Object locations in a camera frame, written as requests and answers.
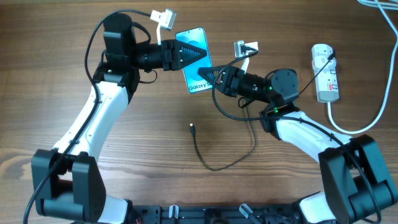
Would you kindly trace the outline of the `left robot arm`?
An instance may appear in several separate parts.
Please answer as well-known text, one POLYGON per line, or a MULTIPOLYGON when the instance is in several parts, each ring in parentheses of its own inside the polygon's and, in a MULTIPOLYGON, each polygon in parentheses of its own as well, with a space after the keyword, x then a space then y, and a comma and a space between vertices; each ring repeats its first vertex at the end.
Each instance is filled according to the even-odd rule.
POLYGON ((181 70, 207 55, 205 49, 176 39, 137 42, 134 31, 142 26, 128 9, 108 14, 99 26, 106 48, 95 72, 87 74, 90 96, 63 138, 49 151, 35 152, 34 191, 24 220, 35 209, 39 215, 75 223, 139 223, 130 200, 106 192, 98 168, 103 144, 141 84, 141 72, 181 70))

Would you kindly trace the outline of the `teal-screen Galaxy smartphone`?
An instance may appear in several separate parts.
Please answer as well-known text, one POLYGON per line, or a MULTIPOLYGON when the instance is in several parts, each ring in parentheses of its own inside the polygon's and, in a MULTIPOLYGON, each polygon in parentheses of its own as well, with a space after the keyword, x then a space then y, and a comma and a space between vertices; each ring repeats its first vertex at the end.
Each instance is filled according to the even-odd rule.
POLYGON ((178 32, 175 34, 175 39, 206 50, 205 57, 183 68, 188 92, 190 94, 193 94, 211 89, 212 85, 198 74, 199 68, 212 67, 210 51, 208 49, 208 43, 204 28, 196 27, 194 29, 178 32))

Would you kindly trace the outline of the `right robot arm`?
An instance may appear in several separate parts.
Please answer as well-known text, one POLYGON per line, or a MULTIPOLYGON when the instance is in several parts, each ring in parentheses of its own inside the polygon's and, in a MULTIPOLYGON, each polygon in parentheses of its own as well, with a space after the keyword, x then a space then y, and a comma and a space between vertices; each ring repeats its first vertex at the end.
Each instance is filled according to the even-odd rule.
POLYGON ((303 223, 354 223, 373 214, 379 223, 381 210, 397 204, 397 187, 376 141, 366 134, 354 138, 336 133, 311 120, 295 105, 294 70, 259 77, 237 67, 211 67, 198 74, 226 96, 266 103, 256 118, 264 131, 319 163, 323 191, 299 200, 303 223))

